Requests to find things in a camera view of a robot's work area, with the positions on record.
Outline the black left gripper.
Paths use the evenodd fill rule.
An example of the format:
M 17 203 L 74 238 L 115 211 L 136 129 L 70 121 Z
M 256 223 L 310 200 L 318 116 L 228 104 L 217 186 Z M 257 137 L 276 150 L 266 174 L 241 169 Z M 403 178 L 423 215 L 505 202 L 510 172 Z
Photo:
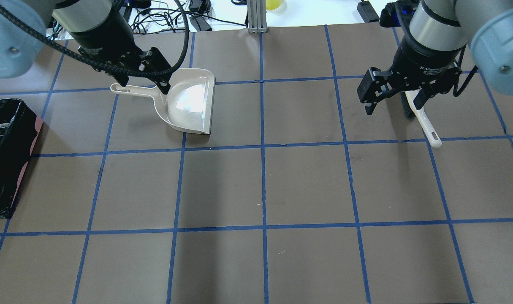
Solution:
M 161 73 L 172 66 L 156 47 L 148 51 L 139 48 L 133 38 L 129 24 L 118 11 L 110 11 L 100 25 L 88 31 L 71 32 L 79 43 L 79 52 L 102 63 L 122 68 L 133 68 L 146 73 Z M 168 94 L 172 73 L 162 76 L 146 76 L 162 94 Z

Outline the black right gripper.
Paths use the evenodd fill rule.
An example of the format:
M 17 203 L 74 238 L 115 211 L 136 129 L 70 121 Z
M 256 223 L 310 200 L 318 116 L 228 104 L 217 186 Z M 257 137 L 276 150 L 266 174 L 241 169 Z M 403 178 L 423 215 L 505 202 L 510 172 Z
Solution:
M 421 110 L 435 95 L 447 94 L 459 80 L 461 70 L 456 58 L 460 51 L 432 50 L 404 36 L 388 71 L 369 68 L 357 87 L 366 114 L 372 115 L 379 102 L 397 92 L 421 87 L 413 99 L 416 110 Z

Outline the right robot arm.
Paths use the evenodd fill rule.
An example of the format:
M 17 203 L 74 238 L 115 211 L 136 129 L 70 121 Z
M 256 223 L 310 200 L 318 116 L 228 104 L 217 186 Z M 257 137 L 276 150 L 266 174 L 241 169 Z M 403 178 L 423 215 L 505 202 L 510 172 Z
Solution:
M 513 0 L 398 0 L 379 24 L 403 38 L 390 68 L 369 68 L 357 88 L 367 115 L 402 92 L 418 90 L 416 109 L 438 94 L 459 96 L 477 71 L 513 96 Z

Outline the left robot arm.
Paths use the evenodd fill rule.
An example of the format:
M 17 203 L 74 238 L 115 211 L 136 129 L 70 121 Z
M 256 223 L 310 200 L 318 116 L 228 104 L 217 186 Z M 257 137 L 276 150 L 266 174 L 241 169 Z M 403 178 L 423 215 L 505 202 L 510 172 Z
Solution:
M 119 0 L 0 0 L 0 78 L 25 74 L 44 46 L 127 85 L 146 78 L 167 94 L 175 65 L 156 47 L 142 50 Z

